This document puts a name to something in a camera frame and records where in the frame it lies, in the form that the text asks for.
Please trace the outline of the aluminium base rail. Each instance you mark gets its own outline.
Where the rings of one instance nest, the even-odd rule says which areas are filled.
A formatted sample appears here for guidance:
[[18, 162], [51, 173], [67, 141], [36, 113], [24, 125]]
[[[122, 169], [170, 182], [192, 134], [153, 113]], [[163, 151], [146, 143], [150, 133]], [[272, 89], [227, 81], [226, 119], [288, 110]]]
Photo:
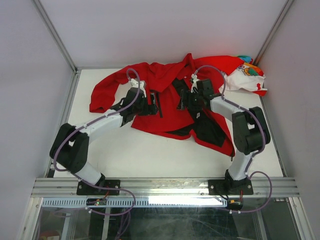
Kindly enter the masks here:
[[[236, 187], [228, 187], [223, 178], [120, 178], [106, 180], [108, 188], [115, 190], [112, 196], [129, 197], [129, 191], [136, 197], [188, 195], [208, 196], [222, 195], [235, 197], [242, 194], [247, 198], [288, 198], [300, 195], [296, 181], [291, 177], [253, 177], [245, 180], [244, 184]], [[105, 195], [100, 190], [85, 184], [72, 177], [65, 178], [37, 178], [35, 180], [32, 197], [54, 198], [73, 196], [98, 196]]]

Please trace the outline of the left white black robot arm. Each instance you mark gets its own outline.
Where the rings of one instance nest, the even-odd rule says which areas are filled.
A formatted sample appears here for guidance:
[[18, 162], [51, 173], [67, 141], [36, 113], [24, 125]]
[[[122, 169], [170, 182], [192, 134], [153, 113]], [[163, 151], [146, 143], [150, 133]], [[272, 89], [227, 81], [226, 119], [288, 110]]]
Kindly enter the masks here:
[[87, 185], [93, 194], [103, 192], [105, 176], [88, 162], [89, 145], [106, 132], [121, 128], [136, 116], [158, 113], [157, 93], [145, 94], [131, 87], [120, 102], [111, 106], [102, 116], [79, 126], [63, 124], [53, 142], [49, 156], [57, 171], [67, 171]]

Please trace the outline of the left aluminium corner post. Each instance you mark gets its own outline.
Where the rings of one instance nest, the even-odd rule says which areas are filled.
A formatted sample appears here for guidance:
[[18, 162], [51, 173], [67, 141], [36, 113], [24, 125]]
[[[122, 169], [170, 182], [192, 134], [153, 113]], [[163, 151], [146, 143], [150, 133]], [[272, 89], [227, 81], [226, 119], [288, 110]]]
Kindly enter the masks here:
[[63, 58], [66, 61], [66, 63], [68, 64], [68, 66], [71, 68], [71, 70], [73, 72], [76, 72], [78, 70], [78, 68], [76, 67], [76, 65], [75, 65], [71, 55], [69, 54], [66, 46], [64, 45], [61, 37], [59, 36], [53, 22], [51, 21], [47, 11], [45, 10], [42, 2], [40, 0], [32, 0], [31, 2], [33, 3], [36, 11], [40, 15], [44, 25], [46, 26], [49, 34], [51, 35], [54, 42], [56, 43], [59, 51], [61, 52]]

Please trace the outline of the aluminium corner post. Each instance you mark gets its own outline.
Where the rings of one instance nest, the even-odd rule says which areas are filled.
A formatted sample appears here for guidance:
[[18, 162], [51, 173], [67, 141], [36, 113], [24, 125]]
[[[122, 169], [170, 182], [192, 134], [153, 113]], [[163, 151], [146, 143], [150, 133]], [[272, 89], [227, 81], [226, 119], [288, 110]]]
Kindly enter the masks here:
[[253, 64], [255, 66], [258, 66], [264, 55], [266, 54], [268, 48], [271, 46], [274, 38], [276, 37], [277, 35], [277, 32], [279, 31], [282, 23], [284, 22], [287, 14], [289, 13], [290, 9], [292, 8], [293, 4], [295, 3], [295, 0], [286, 0], [283, 7], [281, 8], [277, 18], [275, 19], [275, 22], [273, 23], [270, 31], [268, 32], [261, 48], [259, 49], [254, 61], [253, 61]]
[[44, 25], [46, 26], [49, 34], [51, 35], [54, 42], [56, 43], [59, 51], [61, 52], [63, 58], [66, 61], [66, 63], [68, 64], [68, 66], [71, 68], [71, 70], [73, 72], [76, 72], [78, 70], [78, 68], [76, 67], [76, 65], [75, 65], [71, 55], [69, 54], [66, 46], [64, 45], [61, 37], [59, 36], [53, 22], [51, 21], [47, 11], [45, 10], [42, 2], [40, 0], [32, 0], [31, 2], [33, 3], [36, 11], [40, 15]]

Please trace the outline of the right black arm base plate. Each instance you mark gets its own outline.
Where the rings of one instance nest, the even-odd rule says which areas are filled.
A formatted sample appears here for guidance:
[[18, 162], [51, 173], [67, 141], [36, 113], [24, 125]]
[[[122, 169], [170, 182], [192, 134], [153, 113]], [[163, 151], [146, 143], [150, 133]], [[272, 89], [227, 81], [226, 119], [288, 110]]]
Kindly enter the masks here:
[[208, 180], [209, 195], [253, 195], [252, 182], [245, 178], [242, 180], [233, 179], [209, 179]]

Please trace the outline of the right aluminium corner post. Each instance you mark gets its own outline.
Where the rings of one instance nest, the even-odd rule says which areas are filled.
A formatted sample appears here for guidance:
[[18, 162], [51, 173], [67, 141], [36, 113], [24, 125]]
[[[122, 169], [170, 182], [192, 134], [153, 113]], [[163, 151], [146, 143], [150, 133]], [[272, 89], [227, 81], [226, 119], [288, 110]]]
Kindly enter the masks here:
[[284, 22], [287, 14], [289, 13], [290, 9], [292, 8], [293, 4], [295, 3], [295, 0], [286, 0], [283, 7], [281, 8], [277, 18], [275, 19], [275, 22], [273, 23], [270, 31], [268, 32], [261, 48], [259, 49], [254, 61], [253, 61], [253, 64], [255, 66], [258, 66], [264, 55], [266, 54], [268, 48], [271, 46], [274, 38], [276, 37], [277, 35], [277, 32], [279, 31], [282, 23]]

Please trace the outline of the red white printed garment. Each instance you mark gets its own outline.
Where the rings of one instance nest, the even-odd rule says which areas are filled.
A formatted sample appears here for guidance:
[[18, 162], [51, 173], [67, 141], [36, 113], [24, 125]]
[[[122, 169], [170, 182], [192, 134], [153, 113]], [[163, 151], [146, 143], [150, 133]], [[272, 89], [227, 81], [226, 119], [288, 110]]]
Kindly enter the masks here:
[[221, 76], [212, 68], [204, 67], [197, 74], [199, 77], [217, 78], [213, 85], [219, 87], [220, 91], [246, 90], [261, 97], [268, 91], [263, 87], [265, 74], [259, 67], [252, 65], [253, 59], [249, 56], [206, 56], [197, 58], [194, 62], [197, 68], [210, 65], [222, 72]]

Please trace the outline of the red zip jacket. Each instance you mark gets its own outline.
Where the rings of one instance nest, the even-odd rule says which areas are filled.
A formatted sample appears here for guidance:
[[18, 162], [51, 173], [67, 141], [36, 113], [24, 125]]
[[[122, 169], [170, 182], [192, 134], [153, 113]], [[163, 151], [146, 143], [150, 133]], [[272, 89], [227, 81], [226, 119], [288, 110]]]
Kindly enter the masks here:
[[191, 75], [199, 69], [197, 77], [210, 79], [214, 92], [224, 84], [220, 72], [230, 75], [243, 60], [235, 56], [207, 56], [193, 58], [188, 53], [184, 59], [176, 63], [141, 62], [128, 65], [102, 79], [91, 93], [89, 111], [104, 113], [115, 102], [115, 94], [119, 85], [128, 83], [134, 78], [133, 69], [140, 79], [146, 83], [147, 100], [155, 95], [158, 113], [155, 115], [136, 116], [132, 128], [167, 138], [186, 140], [193, 137], [195, 142], [227, 156], [233, 157], [235, 149], [232, 137], [223, 116], [209, 110], [179, 110], [181, 90], [189, 90], [192, 86]]

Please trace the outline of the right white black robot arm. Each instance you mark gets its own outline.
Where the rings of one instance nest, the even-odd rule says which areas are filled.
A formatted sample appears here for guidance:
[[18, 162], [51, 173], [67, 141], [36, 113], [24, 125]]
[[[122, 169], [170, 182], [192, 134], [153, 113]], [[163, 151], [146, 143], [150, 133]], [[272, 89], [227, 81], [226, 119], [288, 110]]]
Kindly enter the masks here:
[[256, 106], [242, 107], [215, 92], [210, 79], [193, 81], [188, 87], [183, 80], [174, 80], [173, 86], [180, 97], [177, 109], [196, 114], [208, 110], [232, 123], [233, 143], [236, 151], [230, 167], [222, 180], [209, 180], [210, 195], [252, 195], [251, 178], [248, 175], [253, 158], [260, 154], [271, 141], [263, 110]]

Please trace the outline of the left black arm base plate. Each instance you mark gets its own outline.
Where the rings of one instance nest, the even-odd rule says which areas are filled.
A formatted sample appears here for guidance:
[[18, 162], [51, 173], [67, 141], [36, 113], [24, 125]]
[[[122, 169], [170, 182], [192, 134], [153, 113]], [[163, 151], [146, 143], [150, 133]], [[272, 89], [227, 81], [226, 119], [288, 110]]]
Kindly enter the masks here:
[[78, 196], [118, 196], [120, 194], [121, 181], [119, 179], [105, 179], [100, 184], [101, 188], [88, 185], [83, 180], [78, 183], [76, 194]]

